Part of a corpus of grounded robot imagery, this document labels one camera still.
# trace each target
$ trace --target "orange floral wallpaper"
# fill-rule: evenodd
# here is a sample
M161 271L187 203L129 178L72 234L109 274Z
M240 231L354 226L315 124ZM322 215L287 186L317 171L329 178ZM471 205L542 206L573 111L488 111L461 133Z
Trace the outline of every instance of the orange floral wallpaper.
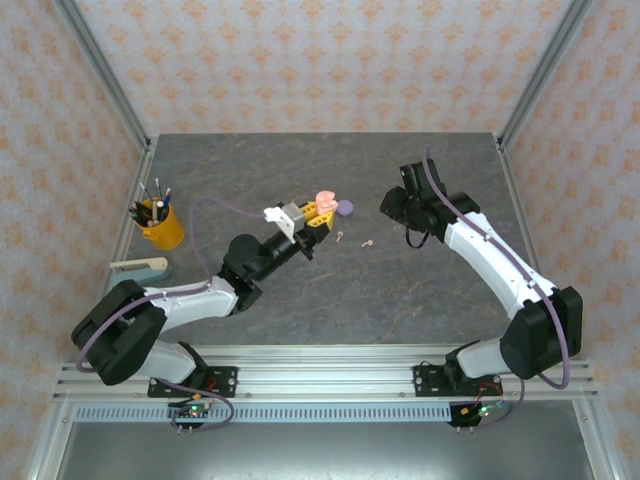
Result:
M26 477L138 148L51 0L0 2L0 478Z
M509 150L542 268L585 299L617 444L640 473L640 8L595 0Z
M149 135L491 131L570 0L79 0Z

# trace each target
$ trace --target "pink toy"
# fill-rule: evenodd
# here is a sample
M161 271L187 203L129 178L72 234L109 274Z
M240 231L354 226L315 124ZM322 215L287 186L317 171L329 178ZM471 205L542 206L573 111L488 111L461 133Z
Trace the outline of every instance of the pink toy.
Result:
M316 213L335 212L338 209L338 202L335 200L336 194L329 190L323 190L316 195Z

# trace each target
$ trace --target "floor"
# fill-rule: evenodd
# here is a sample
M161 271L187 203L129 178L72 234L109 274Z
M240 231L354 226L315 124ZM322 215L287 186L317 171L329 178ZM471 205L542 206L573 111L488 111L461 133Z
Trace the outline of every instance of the floor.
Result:
M515 210L490 134L219 134L162 135L149 175L171 187L187 229L170 252L154 250L134 232L128 259L164 255L174 267L166 285L204 278L189 244L188 214L213 194L259 213L278 202L313 200L333 190L355 205L309 262L299 255L266 279L247 312L200 321L163 335L203 344L313 345L465 343L501 335L507 317L478 275L432 238L421 250L405 244L404 228L379 211L398 167L420 161L430 145L450 193L469 194L500 235L526 258ZM195 239L217 271L229 242L250 233L261 241L276 227L218 204L198 210ZM361 248L367 240L374 245Z
M58 480L593 479L571 402L526 402L473 435L444 423L240 423L193 437L168 424L76 424L60 472Z

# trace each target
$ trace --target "gray stone surface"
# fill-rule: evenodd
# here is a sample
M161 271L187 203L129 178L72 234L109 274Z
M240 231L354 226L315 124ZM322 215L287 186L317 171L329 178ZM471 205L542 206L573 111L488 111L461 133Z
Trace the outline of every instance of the gray stone surface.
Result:
M400 165L421 159L429 144L449 192L468 193L523 258L524 242L489 134L233 134L162 135L149 185L170 186L185 241L171 252L134 234L129 259L165 255L175 270L166 285L204 278L189 243L190 205L223 197L252 212L277 202L313 200L333 190L355 205L338 217L313 261L294 257L262 282L247 312L202 320L163 335L192 344L334 345L456 343L501 335L507 317L491 290L457 254L436 239L421 250L405 244L404 228L379 211L388 189L401 184ZM240 233L261 241L274 225L215 203L197 210L195 239L216 272ZM335 241L335 232L344 237ZM374 246L361 248L368 239Z

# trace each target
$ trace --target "purple ball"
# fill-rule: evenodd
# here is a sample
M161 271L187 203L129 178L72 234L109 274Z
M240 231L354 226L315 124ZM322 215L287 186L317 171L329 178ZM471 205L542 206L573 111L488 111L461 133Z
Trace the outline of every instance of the purple ball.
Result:
M340 200L338 202L338 215L348 217L353 213L353 203L349 200Z

